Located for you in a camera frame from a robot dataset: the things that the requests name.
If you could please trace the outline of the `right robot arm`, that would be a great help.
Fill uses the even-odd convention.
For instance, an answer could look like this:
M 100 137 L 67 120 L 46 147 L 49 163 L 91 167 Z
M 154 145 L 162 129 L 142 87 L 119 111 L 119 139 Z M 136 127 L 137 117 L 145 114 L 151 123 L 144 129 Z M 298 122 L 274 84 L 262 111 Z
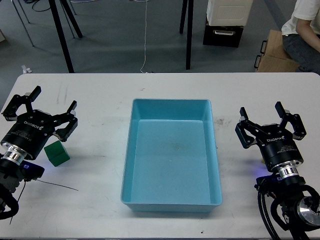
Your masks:
M 280 123 L 259 125 L 249 120 L 244 107 L 235 132 L 245 149 L 257 145 L 267 170 L 256 179 L 257 202 L 262 221 L 273 240 L 280 239 L 272 222 L 289 231 L 295 240 L 307 240 L 307 232 L 320 227 L 320 195 L 299 175 L 304 160 L 295 143 L 307 134 L 299 114 L 275 104 Z

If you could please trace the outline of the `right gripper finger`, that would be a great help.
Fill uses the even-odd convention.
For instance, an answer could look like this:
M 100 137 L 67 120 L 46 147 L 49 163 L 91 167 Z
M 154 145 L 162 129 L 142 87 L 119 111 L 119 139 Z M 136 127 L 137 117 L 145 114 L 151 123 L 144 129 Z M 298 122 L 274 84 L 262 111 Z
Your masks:
M 257 145 L 260 148 L 260 143 L 256 140 L 256 138 L 259 136 L 261 126 L 249 120 L 244 107 L 241 107 L 239 112 L 240 119 L 235 127 L 235 132 L 243 148 L 248 149 L 253 145 Z
M 306 136 L 307 132 L 300 115 L 291 114 L 288 110 L 284 109 L 280 101 L 276 102 L 275 109 L 281 118 L 279 126 L 285 129 L 289 122 L 293 127 L 292 138 L 295 140 L 302 140 Z

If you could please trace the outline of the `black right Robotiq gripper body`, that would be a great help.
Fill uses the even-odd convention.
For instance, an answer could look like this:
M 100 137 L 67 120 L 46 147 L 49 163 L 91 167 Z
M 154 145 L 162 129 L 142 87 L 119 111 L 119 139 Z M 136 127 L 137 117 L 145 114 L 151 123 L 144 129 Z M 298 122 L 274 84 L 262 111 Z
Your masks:
M 295 142 L 302 140 L 304 134 L 292 133 L 278 124 L 263 125 L 261 129 L 258 147 L 269 172 L 276 172 L 280 165 L 287 162 L 295 165 L 304 162 Z

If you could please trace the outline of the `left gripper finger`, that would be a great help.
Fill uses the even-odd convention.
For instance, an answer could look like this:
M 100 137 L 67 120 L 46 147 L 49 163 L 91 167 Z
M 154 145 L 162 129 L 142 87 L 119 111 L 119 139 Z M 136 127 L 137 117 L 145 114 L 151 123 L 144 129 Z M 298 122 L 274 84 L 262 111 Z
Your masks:
M 52 134 L 61 142 L 66 142 L 78 126 L 78 119 L 75 116 L 76 107 L 77 101 L 74 100 L 65 113 L 56 114 L 51 118 L 54 126 L 54 132 Z
M 27 117 L 31 118 L 33 116 L 33 108 L 32 103 L 39 96 L 42 89 L 40 86 L 36 86 L 35 89 L 31 93 L 26 93 L 25 95 L 15 94 L 7 107 L 2 112 L 2 115 L 7 121 L 17 121 L 18 115 L 17 110 L 21 105 L 25 105 Z

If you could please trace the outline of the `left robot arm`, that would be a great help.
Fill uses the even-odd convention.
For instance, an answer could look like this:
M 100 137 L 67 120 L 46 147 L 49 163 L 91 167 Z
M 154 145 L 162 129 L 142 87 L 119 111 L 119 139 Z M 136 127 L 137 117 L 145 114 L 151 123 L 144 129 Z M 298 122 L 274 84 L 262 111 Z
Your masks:
M 77 102 L 73 101 L 67 111 L 50 115 L 33 109 L 32 102 L 41 93 L 41 87 L 25 95 L 14 95 L 2 115 L 7 121 L 14 121 L 0 145 L 6 152 L 0 156 L 0 218 L 12 218 L 19 211 L 18 200 L 14 198 L 21 181 L 29 182 L 41 178 L 44 168 L 33 164 L 51 136 L 66 142 L 76 129 Z

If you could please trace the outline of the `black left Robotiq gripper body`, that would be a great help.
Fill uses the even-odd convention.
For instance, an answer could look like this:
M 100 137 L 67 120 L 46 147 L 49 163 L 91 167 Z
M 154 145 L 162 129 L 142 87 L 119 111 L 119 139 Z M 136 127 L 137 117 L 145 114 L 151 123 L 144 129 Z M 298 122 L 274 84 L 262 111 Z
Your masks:
M 54 131 L 53 116 L 34 110 L 31 115 L 19 115 L 0 144 L 5 148 L 16 146 L 27 153 L 26 160 L 35 160 Z

